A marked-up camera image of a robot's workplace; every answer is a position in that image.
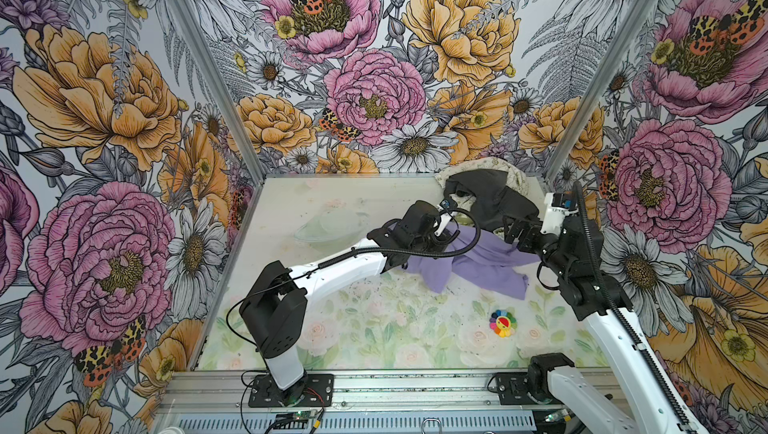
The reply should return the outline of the dark grey cloth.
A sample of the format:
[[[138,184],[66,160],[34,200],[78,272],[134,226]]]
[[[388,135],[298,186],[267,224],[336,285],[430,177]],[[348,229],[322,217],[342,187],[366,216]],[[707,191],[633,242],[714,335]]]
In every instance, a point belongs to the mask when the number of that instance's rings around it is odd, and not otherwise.
[[[538,220],[539,209],[523,194],[507,184],[507,173],[495,169],[476,169],[450,175],[444,187],[446,196],[473,197],[468,209],[484,230],[503,227],[504,216]]]

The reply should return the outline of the purple cloth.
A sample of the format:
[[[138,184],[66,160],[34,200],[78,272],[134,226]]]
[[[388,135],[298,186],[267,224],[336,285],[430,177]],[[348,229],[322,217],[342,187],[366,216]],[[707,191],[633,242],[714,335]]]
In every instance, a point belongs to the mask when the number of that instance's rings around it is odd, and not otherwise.
[[[519,251],[496,234],[483,230],[478,244],[470,251],[451,258],[412,256],[404,270],[420,275],[435,293],[442,293],[456,275],[481,289],[524,299],[529,279],[518,268],[537,260],[534,254]]]

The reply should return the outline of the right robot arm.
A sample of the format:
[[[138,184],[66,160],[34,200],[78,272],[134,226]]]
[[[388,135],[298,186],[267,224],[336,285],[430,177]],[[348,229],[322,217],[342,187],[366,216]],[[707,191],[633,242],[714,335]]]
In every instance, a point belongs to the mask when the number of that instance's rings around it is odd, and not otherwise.
[[[539,403],[559,402],[594,433],[705,432],[652,351],[624,288],[602,271],[603,236],[595,222],[578,213],[553,227],[504,217],[503,228],[507,243],[537,255],[556,275],[555,291],[597,341],[631,413],[589,384],[563,353],[531,358],[529,396]]]

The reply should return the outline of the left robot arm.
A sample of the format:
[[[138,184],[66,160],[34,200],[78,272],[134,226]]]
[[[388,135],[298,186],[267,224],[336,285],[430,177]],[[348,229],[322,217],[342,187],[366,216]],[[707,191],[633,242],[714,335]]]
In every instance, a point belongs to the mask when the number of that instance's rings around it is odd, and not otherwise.
[[[307,309],[315,301],[418,258],[440,258],[451,243],[446,227],[456,204],[438,205],[418,200],[406,214],[370,231],[351,247],[323,260],[285,266],[267,264],[250,291],[236,303],[248,333],[261,355],[266,373],[277,393],[296,397],[307,383],[299,359],[298,340]]]

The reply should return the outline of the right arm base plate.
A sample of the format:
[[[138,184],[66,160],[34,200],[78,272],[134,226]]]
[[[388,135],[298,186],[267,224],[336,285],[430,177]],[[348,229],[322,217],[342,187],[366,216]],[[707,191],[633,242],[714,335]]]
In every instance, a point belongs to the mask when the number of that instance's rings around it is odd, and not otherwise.
[[[549,390],[544,374],[498,372],[491,376],[486,389],[498,397],[501,405],[560,405]]]

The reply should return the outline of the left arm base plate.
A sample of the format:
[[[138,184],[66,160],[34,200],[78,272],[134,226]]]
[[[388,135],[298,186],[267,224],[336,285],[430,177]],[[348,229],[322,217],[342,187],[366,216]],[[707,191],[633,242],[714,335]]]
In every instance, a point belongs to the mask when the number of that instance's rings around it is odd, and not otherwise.
[[[249,391],[250,408],[329,407],[332,404],[335,376],[307,373],[297,383],[281,390],[269,374],[257,375]]]

